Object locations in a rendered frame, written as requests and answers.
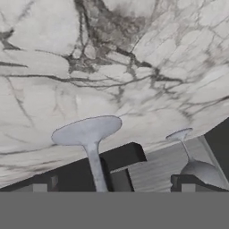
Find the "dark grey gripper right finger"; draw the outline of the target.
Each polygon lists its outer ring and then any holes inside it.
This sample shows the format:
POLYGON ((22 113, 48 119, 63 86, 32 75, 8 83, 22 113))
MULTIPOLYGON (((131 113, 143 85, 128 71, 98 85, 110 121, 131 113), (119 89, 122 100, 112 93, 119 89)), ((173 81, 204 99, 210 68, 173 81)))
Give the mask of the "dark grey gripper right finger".
POLYGON ((204 183, 190 174, 173 174, 171 184, 171 192, 228 192, 227 189, 204 183))

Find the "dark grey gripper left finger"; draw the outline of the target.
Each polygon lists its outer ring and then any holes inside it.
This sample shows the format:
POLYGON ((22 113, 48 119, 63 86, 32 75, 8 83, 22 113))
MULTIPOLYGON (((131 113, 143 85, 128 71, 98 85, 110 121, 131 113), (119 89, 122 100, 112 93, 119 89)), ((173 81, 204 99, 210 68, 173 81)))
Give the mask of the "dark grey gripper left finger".
POLYGON ((34 176, 30 184, 23 185, 19 191, 24 192, 50 192, 56 191, 58 184, 58 177, 41 177, 34 176))

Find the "clear wine glass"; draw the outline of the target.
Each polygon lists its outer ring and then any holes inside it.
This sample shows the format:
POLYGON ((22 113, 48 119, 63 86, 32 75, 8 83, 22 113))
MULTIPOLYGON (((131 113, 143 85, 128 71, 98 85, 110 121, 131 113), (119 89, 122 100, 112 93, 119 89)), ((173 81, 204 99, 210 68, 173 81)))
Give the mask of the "clear wine glass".
POLYGON ((96 191, 108 192, 98 146, 101 140, 119 131, 122 125, 122 119, 115 115, 90 117, 56 129, 51 139, 54 144, 61 146, 83 146, 89 159, 96 191))
POLYGON ((192 131, 191 127, 181 129, 170 133, 165 138, 170 141, 180 141, 185 154, 187 156, 187 164, 181 170, 181 175, 194 175, 205 184, 214 185, 218 188, 226 189, 224 180, 220 177, 220 173, 216 170, 214 165, 208 162, 195 159, 188 150, 185 139, 187 135, 192 131))

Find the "grey ribbed cabinet panel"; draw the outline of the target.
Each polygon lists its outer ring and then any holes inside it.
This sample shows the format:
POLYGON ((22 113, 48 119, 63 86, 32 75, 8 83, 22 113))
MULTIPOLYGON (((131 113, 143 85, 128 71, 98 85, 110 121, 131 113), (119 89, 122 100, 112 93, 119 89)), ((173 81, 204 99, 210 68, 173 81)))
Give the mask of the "grey ribbed cabinet panel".
MULTIPOLYGON (((214 165, 208 147, 201 138, 187 140, 185 144, 195 159, 214 165)), ((188 161, 181 143, 169 144, 166 148, 150 152, 146 158, 146 162, 132 165, 129 169, 135 191, 169 192, 171 176, 180 174, 188 161)))

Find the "dark cabinet block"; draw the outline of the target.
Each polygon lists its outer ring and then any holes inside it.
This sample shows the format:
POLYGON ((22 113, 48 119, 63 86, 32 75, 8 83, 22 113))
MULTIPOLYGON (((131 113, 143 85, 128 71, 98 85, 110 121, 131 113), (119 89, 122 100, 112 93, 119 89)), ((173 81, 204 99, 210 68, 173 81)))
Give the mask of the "dark cabinet block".
POLYGON ((133 192, 134 188, 128 167, 147 161, 142 146, 139 143, 131 142, 110 149, 99 156, 108 190, 133 192))

